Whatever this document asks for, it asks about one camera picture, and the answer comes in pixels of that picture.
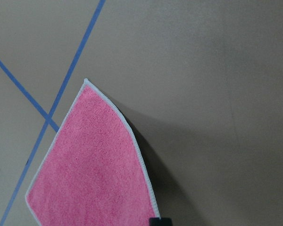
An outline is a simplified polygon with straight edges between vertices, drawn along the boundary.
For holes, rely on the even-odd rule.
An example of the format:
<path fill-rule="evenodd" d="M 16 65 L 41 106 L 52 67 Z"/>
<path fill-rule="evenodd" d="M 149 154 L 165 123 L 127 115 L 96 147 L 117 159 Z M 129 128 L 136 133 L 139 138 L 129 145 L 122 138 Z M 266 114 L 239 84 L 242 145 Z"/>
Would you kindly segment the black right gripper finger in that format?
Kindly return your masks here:
<path fill-rule="evenodd" d="M 150 218 L 149 226 L 173 226 L 171 218 Z"/>

